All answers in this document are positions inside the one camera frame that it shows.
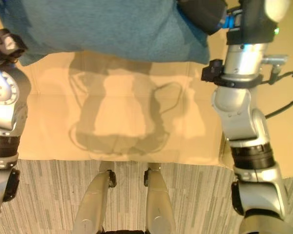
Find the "beige floor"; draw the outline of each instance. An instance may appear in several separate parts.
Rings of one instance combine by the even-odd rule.
[[[108,195],[105,229],[144,230],[145,163],[117,162],[118,185]],[[70,234],[98,161],[19,160],[17,197],[4,205],[0,234]],[[214,166],[163,164],[178,234],[237,234],[241,221],[231,207],[232,171]],[[285,180],[293,225],[293,178]]]

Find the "black clamp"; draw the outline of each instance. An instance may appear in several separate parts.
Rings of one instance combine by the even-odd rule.
[[[26,50],[26,45],[18,35],[0,29],[0,61],[15,62]]]
[[[256,78],[251,78],[250,75],[240,75],[245,77],[245,81],[235,81],[225,79],[223,74],[223,61],[221,59],[214,59],[209,62],[209,66],[203,68],[201,80],[212,82],[218,86],[224,86],[237,89],[249,89],[259,85],[262,82],[263,76],[260,74]]]

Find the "gray carpet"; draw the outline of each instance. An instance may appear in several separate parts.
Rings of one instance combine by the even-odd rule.
[[[19,160],[17,197],[4,204],[0,234],[70,234],[79,203],[99,161]],[[117,162],[117,187],[109,190],[104,227],[145,229],[147,164]],[[163,164],[179,234],[236,234],[241,217],[231,207],[233,172],[212,166]],[[293,226],[293,178],[286,179]]]

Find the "blue fabric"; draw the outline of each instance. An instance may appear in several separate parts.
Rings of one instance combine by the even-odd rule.
[[[82,50],[139,61],[209,61],[207,35],[175,0],[0,0],[0,19],[29,48],[22,65]]]

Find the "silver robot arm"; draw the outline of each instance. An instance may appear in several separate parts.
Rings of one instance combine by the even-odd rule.
[[[12,200],[17,192],[20,172],[14,169],[18,145],[27,118],[26,100],[30,82],[18,70],[15,59],[26,49],[21,39],[0,30],[0,213],[3,202]]]
[[[231,186],[234,209],[244,216],[240,234],[291,234],[284,222],[288,197],[278,163],[273,158],[266,118],[256,106],[262,64],[274,73],[287,56],[266,56],[288,0],[241,0],[227,16],[228,52],[203,70],[202,80],[218,85],[212,105],[230,144],[237,181]]]

